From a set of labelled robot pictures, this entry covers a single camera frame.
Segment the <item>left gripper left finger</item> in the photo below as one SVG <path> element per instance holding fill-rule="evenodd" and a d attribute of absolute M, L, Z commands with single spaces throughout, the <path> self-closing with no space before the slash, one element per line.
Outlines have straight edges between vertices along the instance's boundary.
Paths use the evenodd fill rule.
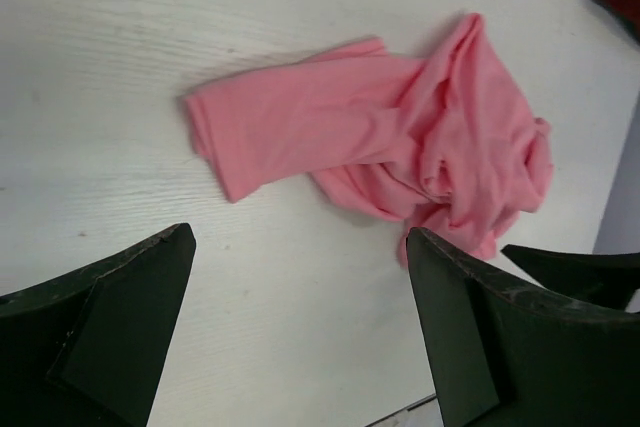
<path fill-rule="evenodd" d="M 193 258 L 175 224 L 2 296 L 2 425 L 146 425 Z"/>

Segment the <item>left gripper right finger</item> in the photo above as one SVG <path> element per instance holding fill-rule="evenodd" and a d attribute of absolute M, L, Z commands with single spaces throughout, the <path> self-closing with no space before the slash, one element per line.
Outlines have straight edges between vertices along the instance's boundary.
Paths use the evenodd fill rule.
<path fill-rule="evenodd" d="M 408 271 L 447 426 L 635 426 L 639 317 L 480 261 L 433 232 Z"/>

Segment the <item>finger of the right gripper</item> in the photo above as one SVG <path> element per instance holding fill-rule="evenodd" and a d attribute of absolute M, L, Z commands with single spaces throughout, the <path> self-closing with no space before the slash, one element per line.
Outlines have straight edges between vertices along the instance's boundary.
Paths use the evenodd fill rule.
<path fill-rule="evenodd" d="M 639 254 L 576 254 L 506 245 L 501 252 L 545 288 L 625 310 L 639 289 Z"/>

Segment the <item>pink t shirt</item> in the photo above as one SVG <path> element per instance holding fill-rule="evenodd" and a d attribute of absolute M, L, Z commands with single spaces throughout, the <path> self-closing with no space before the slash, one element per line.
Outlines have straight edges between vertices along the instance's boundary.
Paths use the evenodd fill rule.
<path fill-rule="evenodd" d="M 228 200 L 308 174 L 339 207 L 427 228 L 482 259 L 541 206 L 553 174 L 549 124 L 475 13 L 427 58 L 373 37 L 213 81 L 185 107 Z"/>

